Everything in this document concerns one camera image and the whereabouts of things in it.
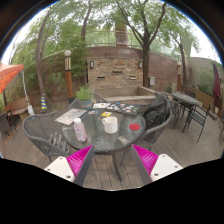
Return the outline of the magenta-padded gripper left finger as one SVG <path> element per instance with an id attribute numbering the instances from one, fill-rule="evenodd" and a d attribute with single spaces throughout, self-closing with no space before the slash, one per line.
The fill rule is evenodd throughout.
<path id="1" fill-rule="evenodd" d="M 58 157 L 45 171 L 82 186 L 93 157 L 94 147 L 90 145 L 68 157 Z"/>

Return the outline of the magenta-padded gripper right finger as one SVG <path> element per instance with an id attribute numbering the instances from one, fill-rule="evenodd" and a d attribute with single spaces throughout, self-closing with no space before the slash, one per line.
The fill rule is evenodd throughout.
<path id="1" fill-rule="evenodd" d="M 182 166 L 167 154 L 157 155 L 137 145 L 131 146 L 131 156 L 143 185 L 148 185 L 182 169 Z"/>

